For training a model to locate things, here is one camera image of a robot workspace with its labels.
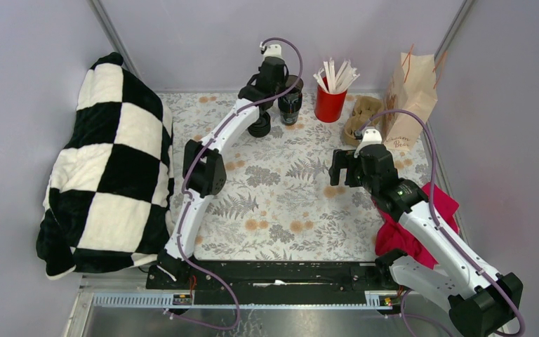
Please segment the stack of black cups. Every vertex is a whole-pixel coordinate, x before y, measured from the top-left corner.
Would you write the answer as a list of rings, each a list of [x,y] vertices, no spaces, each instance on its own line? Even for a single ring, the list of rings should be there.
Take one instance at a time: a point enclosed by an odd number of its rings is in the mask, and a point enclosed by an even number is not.
[[[294,125],[298,120],[299,111],[302,107],[302,88],[304,82],[296,75],[289,75],[284,84],[284,91],[291,86],[294,87],[278,99],[281,121],[287,126]]]

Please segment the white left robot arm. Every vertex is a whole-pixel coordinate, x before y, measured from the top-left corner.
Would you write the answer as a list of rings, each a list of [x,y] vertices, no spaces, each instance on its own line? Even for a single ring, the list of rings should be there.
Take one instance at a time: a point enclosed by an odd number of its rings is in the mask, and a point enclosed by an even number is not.
[[[271,130],[268,109],[286,88],[288,68],[276,56],[266,57],[247,84],[229,114],[201,140],[190,140],[183,159],[183,204],[178,223],[156,265],[149,269],[147,289],[186,289],[194,277],[204,283],[222,279],[225,284],[259,282],[267,279],[264,266],[258,263],[206,261],[197,265],[193,259],[194,241],[208,205],[225,186],[227,173],[223,159],[242,133],[255,138]]]

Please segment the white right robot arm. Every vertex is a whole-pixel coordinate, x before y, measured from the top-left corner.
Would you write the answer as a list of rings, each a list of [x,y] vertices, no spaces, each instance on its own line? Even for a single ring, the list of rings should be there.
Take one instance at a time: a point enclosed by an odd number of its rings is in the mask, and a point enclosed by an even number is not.
[[[332,186],[340,182],[341,170],[346,171],[346,186],[369,192],[377,208],[410,232],[444,270],[429,269],[395,249],[376,260],[378,286],[398,284],[417,291],[447,311],[463,336],[501,335],[500,328],[513,319],[519,323],[516,336],[524,334],[521,280],[513,273],[500,274],[475,253],[434,208],[434,193],[398,176],[384,145],[334,150],[328,171]]]

